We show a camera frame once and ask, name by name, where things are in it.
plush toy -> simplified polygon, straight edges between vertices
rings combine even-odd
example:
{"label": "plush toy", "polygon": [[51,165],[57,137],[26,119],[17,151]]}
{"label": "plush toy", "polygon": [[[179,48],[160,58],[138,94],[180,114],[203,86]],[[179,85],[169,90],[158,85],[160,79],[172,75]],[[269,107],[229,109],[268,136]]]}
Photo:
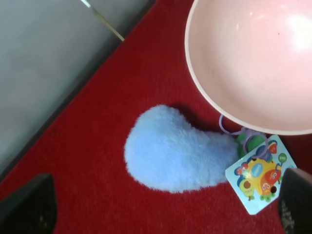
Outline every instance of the plush toy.
{"label": "plush toy", "polygon": [[225,169],[238,160],[234,138],[200,131],[177,109],[164,105],[138,118],[124,155],[135,180],[171,193],[225,182]]}

green toy part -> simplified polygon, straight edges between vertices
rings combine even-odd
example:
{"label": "green toy part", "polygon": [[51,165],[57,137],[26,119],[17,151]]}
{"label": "green toy part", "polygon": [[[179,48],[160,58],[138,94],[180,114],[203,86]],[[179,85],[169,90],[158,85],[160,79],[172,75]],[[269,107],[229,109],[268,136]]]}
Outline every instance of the green toy part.
{"label": "green toy part", "polygon": [[[243,140],[245,140],[245,138],[246,138],[246,133],[242,133],[242,134],[238,135],[238,137],[235,140],[239,144],[238,148],[237,148],[237,153],[238,153],[239,158],[242,158],[243,156],[246,155],[244,148],[243,148],[243,145],[240,144]],[[264,142],[263,137],[258,136],[258,135],[253,136],[253,138],[247,142],[248,152],[257,148],[263,142]]]}

cartoon illustration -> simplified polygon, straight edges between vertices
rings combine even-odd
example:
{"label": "cartoon illustration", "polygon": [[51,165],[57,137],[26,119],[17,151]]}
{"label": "cartoon illustration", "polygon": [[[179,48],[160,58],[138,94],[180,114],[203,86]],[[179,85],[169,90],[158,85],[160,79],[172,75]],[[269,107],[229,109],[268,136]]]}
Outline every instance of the cartoon illustration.
{"label": "cartoon illustration", "polygon": [[248,197],[249,201],[254,200],[254,187],[248,180],[242,176],[238,179],[237,185],[244,195]]}
{"label": "cartoon illustration", "polygon": [[277,135],[268,138],[267,147],[264,142],[255,145],[256,140],[250,145],[254,149],[225,171],[226,178],[251,215],[278,197],[284,171],[296,168]]}
{"label": "cartoon illustration", "polygon": [[[260,146],[255,155],[260,155],[265,146]],[[284,153],[280,154],[278,159],[281,163],[273,161],[273,155],[277,153],[277,142],[269,142],[268,152],[262,157],[249,157],[240,167],[234,170],[234,174],[240,176],[237,185],[249,201],[254,199],[254,190],[260,195],[261,200],[270,202],[277,191],[275,183],[280,184],[282,171],[281,166],[287,157]]]}

purple string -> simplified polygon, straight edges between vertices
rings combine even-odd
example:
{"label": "purple string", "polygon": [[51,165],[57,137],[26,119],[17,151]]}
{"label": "purple string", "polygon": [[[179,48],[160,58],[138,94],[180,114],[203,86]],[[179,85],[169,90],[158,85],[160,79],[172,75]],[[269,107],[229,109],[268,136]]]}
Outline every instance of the purple string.
{"label": "purple string", "polygon": [[243,149],[244,149],[244,152],[246,154],[248,154],[248,148],[247,148],[247,144],[248,142],[254,137],[254,136],[261,136],[263,137],[264,141],[265,141],[265,150],[260,153],[259,155],[254,155],[253,158],[260,158],[260,157],[263,157],[265,156],[265,154],[268,152],[268,146],[269,146],[269,143],[268,143],[268,139],[266,138],[266,136],[263,134],[263,133],[260,133],[260,132],[257,132],[257,131],[254,131],[252,129],[249,129],[249,128],[246,128],[246,127],[242,127],[240,131],[237,131],[237,132],[234,132],[234,133],[230,133],[229,131],[227,131],[223,125],[222,125],[222,120],[223,120],[223,115],[220,116],[219,118],[219,126],[221,128],[221,130],[226,133],[226,134],[229,134],[229,135],[233,135],[233,136],[237,136],[237,135],[240,135],[242,133],[245,133],[246,134],[246,138],[241,141],[240,143],[243,145]]}

bowl rim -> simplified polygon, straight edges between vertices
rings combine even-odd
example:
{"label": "bowl rim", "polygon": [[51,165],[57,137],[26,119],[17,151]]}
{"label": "bowl rim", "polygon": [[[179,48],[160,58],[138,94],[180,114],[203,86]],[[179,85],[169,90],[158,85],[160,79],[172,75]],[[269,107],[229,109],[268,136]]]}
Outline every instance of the bowl rim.
{"label": "bowl rim", "polygon": [[295,135],[305,135],[305,134],[311,134],[312,133],[312,129],[306,129],[306,130],[291,130],[291,131],[285,131],[285,130],[275,130],[275,129],[268,129],[268,128],[263,128],[263,127],[258,127],[255,126],[253,124],[250,124],[248,122],[245,122],[243,120],[240,120],[234,116],[232,116],[231,114],[229,114],[228,112],[226,112],[225,110],[223,110],[221,107],[219,107],[208,95],[207,93],[204,91],[204,89],[201,87],[195,72],[193,70],[193,66],[192,66],[192,62],[191,62],[191,58],[190,58],[190,51],[189,51],[189,34],[190,34],[190,27],[191,27],[191,22],[192,22],[192,18],[193,18],[193,14],[194,11],[196,9],[196,6],[198,4],[199,0],[194,0],[192,7],[190,9],[188,18],[187,18],[187,22],[186,22],[186,29],[185,29],[185,38],[184,38],[184,49],[185,49],[185,56],[186,56],[186,62],[187,62],[187,66],[189,68],[191,77],[193,79],[193,82],[195,83],[197,89],[199,90],[199,92],[204,96],[204,98],[208,101],[208,103],[210,103],[212,105],[212,107],[214,107],[220,114],[224,115],[226,118],[230,119],[231,121],[259,131],[259,132],[263,132],[263,133],[268,133],[268,134],[277,134],[277,135],[285,135],[285,136],[295,136]]}

